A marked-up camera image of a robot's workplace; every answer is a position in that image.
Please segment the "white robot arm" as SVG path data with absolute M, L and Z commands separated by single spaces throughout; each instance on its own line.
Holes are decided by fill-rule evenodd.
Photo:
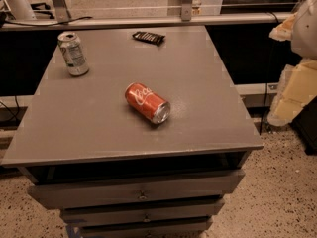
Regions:
M 317 0 L 305 0 L 269 36 L 290 41 L 291 50 L 302 57 L 299 64 L 285 66 L 267 115 L 270 125 L 284 126 L 317 96 Z

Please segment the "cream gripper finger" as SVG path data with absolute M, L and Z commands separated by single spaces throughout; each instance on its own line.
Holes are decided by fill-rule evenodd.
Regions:
M 317 60 L 303 59 L 287 65 L 277 87 L 267 121 L 273 126 L 290 123 L 317 96 Z
M 280 42 L 284 41 L 290 41 L 292 38 L 292 30 L 293 30 L 293 25 L 295 21 L 296 14 L 290 15 L 287 19 L 285 19 L 282 23 L 280 23 L 278 26 L 273 28 L 269 36 Z

